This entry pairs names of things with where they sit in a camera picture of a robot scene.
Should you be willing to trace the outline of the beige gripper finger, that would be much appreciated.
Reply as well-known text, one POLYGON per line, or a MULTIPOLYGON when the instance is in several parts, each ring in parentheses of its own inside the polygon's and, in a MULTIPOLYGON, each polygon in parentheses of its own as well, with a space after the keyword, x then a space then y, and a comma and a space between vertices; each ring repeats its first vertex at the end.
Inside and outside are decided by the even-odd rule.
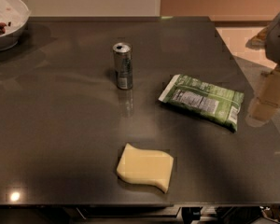
POLYGON ((262 73, 245 118, 252 127, 266 124, 280 110, 280 64, 269 73, 262 73))

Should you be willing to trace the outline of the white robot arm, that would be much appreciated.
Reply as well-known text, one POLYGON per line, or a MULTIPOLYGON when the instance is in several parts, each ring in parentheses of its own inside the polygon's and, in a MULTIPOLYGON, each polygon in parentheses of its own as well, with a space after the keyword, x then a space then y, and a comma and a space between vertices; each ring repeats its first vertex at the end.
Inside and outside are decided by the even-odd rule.
POLYGON ((250 102, 245 120, 252 127, 264 125, 280 110, 280 11, 268 26, 265 55, 276 67, 264 75, 250 102))

